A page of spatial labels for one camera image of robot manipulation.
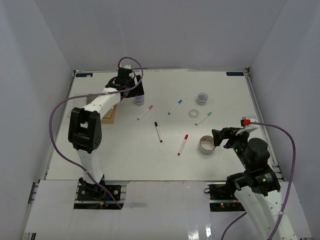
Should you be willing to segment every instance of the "wooden block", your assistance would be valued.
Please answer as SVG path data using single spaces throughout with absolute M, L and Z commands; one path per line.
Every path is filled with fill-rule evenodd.
M 117 111 L 117 104 L 113 106 L 113 109 L 110 109 L 102 118 L 102 124 L 113 124 L 115 121 L 116 111 Z

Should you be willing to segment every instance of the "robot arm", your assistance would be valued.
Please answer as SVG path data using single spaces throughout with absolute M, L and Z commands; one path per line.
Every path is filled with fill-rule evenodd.
M 75 107 L 71 111 L 68 132 L 68 141 L 76 149 L 81 165 L 87 169 L 93 179 L 104 184 L 104 175 L 100 170 L 97 148 L 102 141 L 101 119 L 104 115 L 124 98 L 144 95 L 142 82 L 133 90 L 108 94 L 132 88 L 135 77 L 140 80 L 140 75 L 135 75 L 130 65 L 119 67 L 118 75 L 113 77 L 105 86 L 103 93 L 83 108 Z M 100 191 L 86 172 L 79 180 L 81 184 L 93 192 Z
M 212 130 L 215 146 L 232 148 L 245 168 L 244 172 L 227 177 L 225 188 L 235 196 L 246 210 L 262 240 L 269 237 L 274 228 L 282 205 L 280 184 L 276 174 L 268 164 L 270 153 L 268 144 L 260 138 L 251 138 L 249 133 L 257 129 L 256 125 L 241 125 L 244 128 L 228 127 Z M 298 240 L 286 213 L 273 237 L 274 240 Z

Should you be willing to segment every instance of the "marker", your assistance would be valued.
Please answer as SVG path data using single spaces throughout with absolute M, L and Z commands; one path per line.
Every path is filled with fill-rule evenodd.
M 181 147 L 180 147 L 180 149 L 179 149 L 179 151 L 178 151 L 178 156 L 180 156 L 180 154 L 181 154 L 181 152 L 182 152 L 182 149 L 184 149 L 184 146 L 185 146 L 185 144 L 186 144 L 187 138 L 188 138 L 188 134 L 185 135 L 185 137 L 184 137 L 184 139 L 183 139 L 183 142 L 182 142 L 182 144 L 181 144 Z
M 158 123 L 155 121 L 154 125 L 155 125 L 155 129 L 156 129 L 156 133 L 158 134 L 159 141 L 160 141 L 160 143 L 162 143 L 163 141 L 162 141 L 161 134 L 159 131 Z
M 150 109 L 152 109 L 154 106 L 151 105 L 150 107 L 148 107 L 147 110 L 145 110 L 138 118 L 137 120 L 140 120 L 144 115 L 146 115 L 147 112 L 149 112 Z
M 202 118 L 200 121 L 198 121 L 195 125 L 198 126 L 200 123 L 202 123 L 207 117 L 209 117 L 212 114 L 212 112 L 209 112 L 204 118 Z
M 171 109 L 170 112 L 168 112 L 168 115 L 172 114 L 172 112 L 179 106 L 179 104 L 182 102 L 182 99 L 180 99 L 177 104 Z

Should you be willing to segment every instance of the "white table surface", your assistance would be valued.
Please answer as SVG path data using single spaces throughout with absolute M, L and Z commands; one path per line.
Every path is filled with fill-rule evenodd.
M 100 93 L 116 75 L 116 72 L 94 72 L 92 77 L 76 77 L 70 96 Z M 106 180 L 225 181 L 227 176 L 244 171 L 234 151 L 224 149 L 223 144 L 212 155 L 198 150 L 200 138 L 211 136 L 212 129 L 240 127 L 243 116 L 256 115 L 244 76 L 188 69 L 149 69 L 144 71 L 142 82 L 145 104 L 138 106 L 133 98 L 124 99 L 118 104 L 114 124 L 102 124 L 102 142 L 97 151 Z M 200 92 L 209 95 L 204 106 L 196 103 Z M 180 99 L 182 103 L 168 115 Z M 79 156 L 68 142 L 68 113 L 73 107 L 85 104 L 86 99 L 68 102 L 57 136 L 58 148 L 77 163 L 80 163 Z M 138 121 L 137 117 L 150 105 L 153 108 Z M 188 116 L 191 109 L 199 111 L 198 118 Z M 208 112 L 212 115 L 195 126 Z M 163 143 L 159 142 L 155 121 Z M 189 137 L 178 156 L 186 134 Z M 250 136 L 263 138 L 260 128 Z M 81 169 L 53 152 L 47 180 L 78 180 L 82 176 Z
M 242 212 L 210 212 L 206 182 L 131 181 L 122 210 L 73 209 L 78 181 L 42 180 L 25 233 L 36 240 L 219 240 Z M 282 199 L 287 182 L 280 182 Z M 285 208 L 296 235 L 311 233 L 294 184 Z M 248 216 L 225 240 L 259 239 Z

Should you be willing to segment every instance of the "white backdrop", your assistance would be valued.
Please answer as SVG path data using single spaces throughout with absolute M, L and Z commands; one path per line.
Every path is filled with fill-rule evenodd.
M 34 0 L 0 0 L 0 53 L 0 239 L 18 240 L 72 71 Z
M 35 0 L 73 70 L 250 67 L 286 0 Z
M 320 239 L 319 66 L 320 2 L 288 0 L 252 66 L 251 80 L 264 121 L 282 126 L 295 140 L 293 182 L 315 240 Z M 278 130 L 268 132 L 288 179 L 290 140 Z

